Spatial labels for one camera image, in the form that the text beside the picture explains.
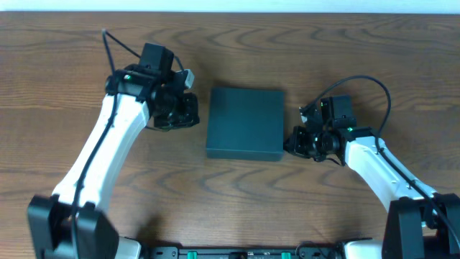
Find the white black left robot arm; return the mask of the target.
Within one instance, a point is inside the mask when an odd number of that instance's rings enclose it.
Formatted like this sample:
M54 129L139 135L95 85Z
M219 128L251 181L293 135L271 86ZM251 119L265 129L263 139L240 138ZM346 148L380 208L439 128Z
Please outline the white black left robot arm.
M145 44L139 62L114 70L95 127L51 196L27 208L37 258L149 258L142 243L122 237L106 216L127 155L142 130L167 132L200 122L189 90L194 75L166 47Z

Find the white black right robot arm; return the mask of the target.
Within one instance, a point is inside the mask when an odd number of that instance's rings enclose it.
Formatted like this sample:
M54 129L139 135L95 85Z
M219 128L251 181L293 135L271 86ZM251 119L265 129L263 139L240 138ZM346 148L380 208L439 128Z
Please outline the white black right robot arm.
M415 177L371 127L358 127L349 96L321 99L299 109L284 149L318 163L356 172L387 211L384 238L346 241L336 258L458 258L459 197L440 194Z

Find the black cardboard gift box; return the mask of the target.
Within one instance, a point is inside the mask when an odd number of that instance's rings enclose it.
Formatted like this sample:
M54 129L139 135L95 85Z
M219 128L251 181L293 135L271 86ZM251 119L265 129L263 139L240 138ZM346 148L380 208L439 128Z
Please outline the black cardboard gift box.
M281 91L213 88L206 154L208 158L275 162L284 150Z

